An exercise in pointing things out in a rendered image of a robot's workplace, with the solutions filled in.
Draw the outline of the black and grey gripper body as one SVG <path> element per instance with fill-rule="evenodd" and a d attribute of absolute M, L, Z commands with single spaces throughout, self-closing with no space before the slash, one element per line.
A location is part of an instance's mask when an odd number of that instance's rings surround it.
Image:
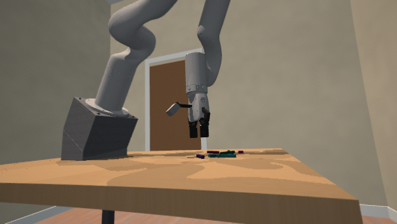
<path fill-rule="evenodd" d="M 189 97 L 188 104 L 192 105 L 192 107 L 188 108 L 188 119 L 190 122 L 199 122 L 199 119 L 204 118 L 205 115 L 202 112 L 202 108 L 205 108 L 207 111 L 209 111 L 209 101 L 207 94 L 195 92 L 188 94 L 187 97 Z"/>

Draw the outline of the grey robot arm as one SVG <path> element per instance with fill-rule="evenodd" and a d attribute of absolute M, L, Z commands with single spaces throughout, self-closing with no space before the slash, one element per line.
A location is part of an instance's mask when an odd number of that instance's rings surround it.
<path fill-rule="evenodd" d="M 219 35 L 231 0 L 205 0 L 197 37 L 204 53 L 191 52 L 185 56 L 186 94 L 208 93 L 216 81 L 222 61 Z M 96 100 L 85 104 L 98 112 L 112 116 L 127 116 L 123 107 L 138 65 L 148 58 L 156 46 L 156 38 L 144 24 L 164 16 L 177 0 L 139 0 L 110 18 L 108 29 L 118 42 L 128 46 L 122 53 L 113 54 L 106 66 Z"/>

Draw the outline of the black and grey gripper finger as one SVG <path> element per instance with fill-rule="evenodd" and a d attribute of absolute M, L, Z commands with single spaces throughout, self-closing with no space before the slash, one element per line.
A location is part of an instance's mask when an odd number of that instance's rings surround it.
<path fill-rule="evenodd" d="M 209 137 L 209 117 L 210 117 L 210 112 L 207 111 L 205 108 L 202 108 L 202 112 L 205 114 L 204 118 L 201 118 L 199 120 L 201 126 L 200 126 L 200 137 Z"/>
<path fill-rule="evenodd" d="M 198 121 L 194 121 L 194 122 L 190 122 L 188 120 L 188 124 L 189 124 L 189 128 L 190 128 L 190 138 L 197 138 L 197 122 Z M 194 124 L 195 123 L 195 124 Z"/>

